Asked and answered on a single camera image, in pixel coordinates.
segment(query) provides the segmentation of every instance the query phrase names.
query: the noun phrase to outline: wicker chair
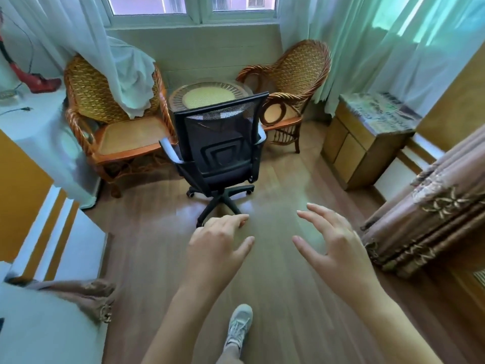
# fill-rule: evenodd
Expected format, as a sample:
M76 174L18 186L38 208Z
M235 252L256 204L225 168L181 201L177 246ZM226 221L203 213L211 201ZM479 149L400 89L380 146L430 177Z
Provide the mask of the wicker chair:
M274 130L269 143L295 143L300 153L302 114L310 98L323 84L332 60L325 43L304 40L288 49L273 65L252 65L241 70L237 80L257 78L255 93L270 91L260 115L265 131Z
M159 140L170 136L175 141L175 130L156 66L153 79L151 106L143 117L130 120L113 99L106 77L81 56L75 56L64 71L69 100L65 117L88 163L112 185L116 198L121 196L118 178L169 163Z

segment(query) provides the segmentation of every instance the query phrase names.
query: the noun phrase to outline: black office chair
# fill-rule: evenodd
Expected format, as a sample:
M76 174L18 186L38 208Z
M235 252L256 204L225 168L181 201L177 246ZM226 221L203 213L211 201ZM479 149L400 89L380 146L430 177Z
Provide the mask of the black office chair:
M258 112L269 93L236 99L213 106L175 113L179 144L160 141L179 174L191 185L187 195L202 193L213 199L197 219L202 226L208 214L223 202L235 214L240 210L231 196L251 194L254 185L228 186L258 179L261 150L266 140Z

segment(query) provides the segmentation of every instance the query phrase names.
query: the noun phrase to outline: curtain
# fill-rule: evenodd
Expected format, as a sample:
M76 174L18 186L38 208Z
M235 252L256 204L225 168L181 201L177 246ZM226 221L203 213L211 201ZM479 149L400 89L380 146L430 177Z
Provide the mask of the curtain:
M94 0L9 0L62 73L79 53L106 76L114 100L134 118L153 97L154 60L106 35Z
M424 116L485 40L485 0L281 0L283 48L318 39L332 70L314 100L390 92Z
M409 277L485 224L485 125L419 174L362 226L374 263Z

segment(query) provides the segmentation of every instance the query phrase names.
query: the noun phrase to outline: tiled wall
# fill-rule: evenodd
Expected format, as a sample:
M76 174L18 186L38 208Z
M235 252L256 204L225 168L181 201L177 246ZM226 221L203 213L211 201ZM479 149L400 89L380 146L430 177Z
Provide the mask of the tiled wall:
M153 57L171 91L196 79L234 79L241 68L282 54L278 25L111 30Z

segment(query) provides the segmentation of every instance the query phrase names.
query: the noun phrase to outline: sneaker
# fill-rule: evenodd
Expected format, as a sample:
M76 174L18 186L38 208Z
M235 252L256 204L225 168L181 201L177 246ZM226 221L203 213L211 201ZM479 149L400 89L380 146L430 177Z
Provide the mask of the sneaker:
M251 328L253 322L253 310L247 304L241 304L233 312L229 321L229 330L227 331L226 343L224 349L229 344L235 344L239 347L239 352L243 348L244 337Z

